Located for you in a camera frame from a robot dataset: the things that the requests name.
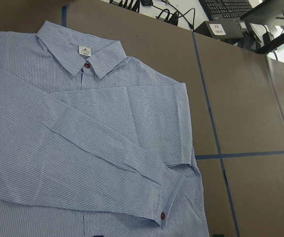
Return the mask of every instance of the sticker label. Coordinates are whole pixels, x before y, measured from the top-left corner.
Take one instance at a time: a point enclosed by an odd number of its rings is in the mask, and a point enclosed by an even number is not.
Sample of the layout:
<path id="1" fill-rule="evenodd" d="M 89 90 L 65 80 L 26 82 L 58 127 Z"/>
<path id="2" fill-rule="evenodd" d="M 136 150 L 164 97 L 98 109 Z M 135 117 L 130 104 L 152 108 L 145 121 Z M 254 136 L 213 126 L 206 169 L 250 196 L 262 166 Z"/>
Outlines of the sticker label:
<path id="1" fill-rule="evenodd" d="M 209 24 L 215 36 L 225 36 L 226 33 L 221 24 Z"/>
<path id="2" fill-rule="evenodd" d="M 91 57 L 91 48 L 87 46 L 79 46 L 79 54 Z"/>

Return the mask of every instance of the shirt sleeve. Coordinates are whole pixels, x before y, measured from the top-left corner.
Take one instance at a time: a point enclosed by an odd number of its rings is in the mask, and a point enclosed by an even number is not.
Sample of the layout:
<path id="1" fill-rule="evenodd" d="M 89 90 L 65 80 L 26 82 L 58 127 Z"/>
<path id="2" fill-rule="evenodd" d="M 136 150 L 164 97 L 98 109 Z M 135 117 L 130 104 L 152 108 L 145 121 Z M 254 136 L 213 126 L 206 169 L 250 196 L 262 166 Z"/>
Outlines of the shirt sleeve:
<path id="1" fill-rule="evenodd" d="M 0 68 L 0 199 L 125 213 L 162 226 L 184 179 L 123 136 Z"/>

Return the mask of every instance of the black keyboard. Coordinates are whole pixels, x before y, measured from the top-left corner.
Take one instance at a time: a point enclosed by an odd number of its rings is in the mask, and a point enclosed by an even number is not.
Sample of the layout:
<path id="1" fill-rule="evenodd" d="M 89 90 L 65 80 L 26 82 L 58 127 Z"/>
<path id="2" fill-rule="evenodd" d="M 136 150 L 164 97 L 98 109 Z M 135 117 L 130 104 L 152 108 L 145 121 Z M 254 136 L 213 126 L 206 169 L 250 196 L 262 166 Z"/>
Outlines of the black keyboard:
<path id="1" fill-rule="evenodd" d="M 252 10 L 248 0 L 199 0 L 210 21 L 239 20 Z"/>

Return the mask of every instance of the striped shirt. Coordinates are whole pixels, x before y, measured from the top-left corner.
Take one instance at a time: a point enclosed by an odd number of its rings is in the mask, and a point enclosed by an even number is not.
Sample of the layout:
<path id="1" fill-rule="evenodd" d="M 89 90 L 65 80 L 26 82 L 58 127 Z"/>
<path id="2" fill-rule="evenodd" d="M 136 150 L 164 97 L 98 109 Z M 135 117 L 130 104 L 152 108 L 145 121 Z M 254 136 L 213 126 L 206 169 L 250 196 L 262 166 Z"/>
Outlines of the striped shirt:
<path id="1" fill-rule="evenodd" d="M 2 236 L 208 236 L 185 84 L 119 41 L 0 32 Z"/>

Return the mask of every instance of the shirt cuff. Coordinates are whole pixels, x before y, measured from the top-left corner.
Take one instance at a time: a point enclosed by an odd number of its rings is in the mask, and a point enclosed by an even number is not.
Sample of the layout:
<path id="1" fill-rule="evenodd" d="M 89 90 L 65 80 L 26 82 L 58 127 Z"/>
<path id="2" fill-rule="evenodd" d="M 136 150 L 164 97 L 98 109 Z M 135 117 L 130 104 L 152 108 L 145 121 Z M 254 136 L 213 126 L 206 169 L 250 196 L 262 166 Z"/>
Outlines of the shirt cuff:
<path id="1" fill-rule="evenodd" d="M 171 205 L 179 193 L 184 181 L 185 176 L 178 174 L 169 168 L 167 169 L 166 178 L 162 185 L 162 191 L 159 198 L 157 218 L 155 220 L 161 227 L 165 226 Z"/>

